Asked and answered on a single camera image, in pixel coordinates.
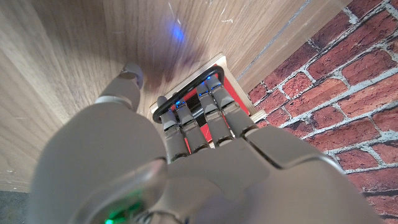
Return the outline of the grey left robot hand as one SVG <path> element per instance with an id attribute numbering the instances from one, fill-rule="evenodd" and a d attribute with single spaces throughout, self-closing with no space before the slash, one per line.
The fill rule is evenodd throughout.
<path id="1" fill-rule="evenodd" d="M 126 65 L 47 143 L 29 223 L 380 223 L 331 158 L 260 128 L 211 67 L 152 121 L 137 112 L 142 70 Z"/>

